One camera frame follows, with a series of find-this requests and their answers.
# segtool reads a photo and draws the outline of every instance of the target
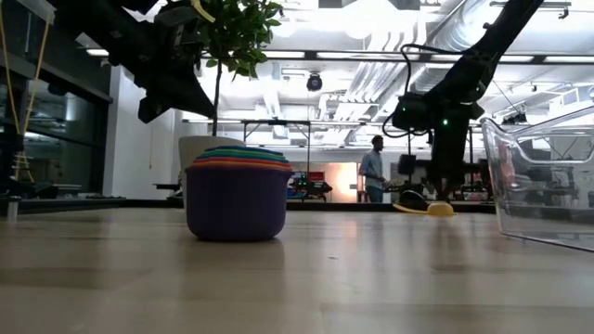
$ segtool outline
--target wooden floor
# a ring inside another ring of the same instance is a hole
[[[176,210],[0,222],[0,332],[591,333],[594,255],[493,215],[290,212],[278,240],[201,243]]]

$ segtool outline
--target ceiling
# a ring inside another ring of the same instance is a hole
[[[285,17],[278,18],[282,25],[274,29],[275,37],[267,50],[394,52],[405,43],[462,50],[482,36],[483,24],[493,21],[500,11],[500,6],[493,6],[495,2],[491,0],[421,0],[420,10],[416,11],[398,10],[389,0],[277,2],[285,7]],[[348,5],[330,8],[330,3]],[[559,18],[562,6],[539,10],[508,54],[594,56],[594,31],[589,28],[594,19],[594,0],[568,4],[569,16],[564,19]],[[151,20],[159,6],[146,16],[132,14],[138,20]],[[98,47],[84,36],[79,42],[89,48]],[[412,89],[420,92],[431,89],[450,66],[451,62],[449,65],[415,65]],[[259,80],[237,78],[235,81],[225,71],[221,82],[221,119],[278,117],[319,122],[381,122],[394,110],[406,79],[402,63],[362,62],[340,57],[277,58],[257,70]],[[318,92],[308,92],[305,86],[312,72],[319,73],[323,80]],[[199,73],[199,81],[209,96],[214,95],[215,74],[214,69],[205,67]],[[543,122],[553,107],[558,109],[591,100],[592,86],[594,66],[500,65],[480,104],[486,110],[485,117],[502,120],[519,109],[526,112],[529,122]],[[227,132],[243,130],[241,125],[225,127]],[[381,131],[378,126],[325,125],[316,127],[314,132],[313,145],[362,147]],[[262,126],[248,142],[285,145],[299,135],[296,129],[274,132]],[[426,139],[417,138],[413,146],[426,149],[425,142]],[[387,146],[406,145],[405,138],[387,142]]]

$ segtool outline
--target rope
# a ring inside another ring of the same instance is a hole
[[[39,75],[41,73],[41,66],[44,61],[44,54],[45,54],[45,46],[47,44],[47,36],[49,34],[49,22],[50,22],[50,14],[47,14],[47,18],[45,20],[45,31],[44,31],[44,38],[41,43],[41,50],[39,51],[39,59],[37,61],[37,69],[35,71],[35,78],[33,81],[33,90],[31,94],[31,100],[29,101],[29,107],[27,108],[27,114],[25,117],[25,126],[23,127],[23,135],[27,133],[27,128],[29,127],[29,119],[31,118],[31,113],[33,109],[33,103],[35,101],[35,95],[37,94],[37,85],[39,84]],[[15,127],[17,129],[17,135],[21,135],[20,126],[19,126],[19,116],[17,115],[17,109],[15,107],[15,98],[12,91],[12,80],[10,77],[10,65],[8,63],[8,50],[6,44],[6,31],[4,26],[4,12],[2,7],[0,6],[0,36],[2,38],[2,50],[4,53],[4,60],[5,60],[5,69],[6,69],[6,83],[8,88],[8,96],[10,99],[10,109],[12,111],[12,118],[15,123]],[[31,174],[31,170],[29,169],[29,161],[27,160],[27,156],[25,155],[24,151],[21,151],[17,154],[17,168],[16,168],[16,176],[17,181],[20,177],[20,165],[24,164],[25,169],[27,170],[27,175],[32,183],[35,182],[33,176]]]
[[[192,6],[194,7],[194,9],[196,9],[196,11],[207,21],[213,23],[215,21],[215,18],[209,14],[206,10],[204,10],[204,8],[202,7],[202,4],[200,3],[200,0],[191,0],[192,1]]]

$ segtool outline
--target transparent container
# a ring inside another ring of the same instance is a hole
[[[516,130],[482,124],[501,232],[594,251],[594,107]]]

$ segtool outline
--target potted plant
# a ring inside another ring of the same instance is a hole
[[[272,41],[272,27],[280,25],[274,17],[282,6],[269,0],[201,0],[201,5],[215,18],[201,21],[198,27],[202,53],[210,54],[206,67],[216,67],[214,109],[218,111],[223,65],[229,72],[257,78],[256,65],[268,61],[262,47]],[[216,136],[217,113],[213,117]]]

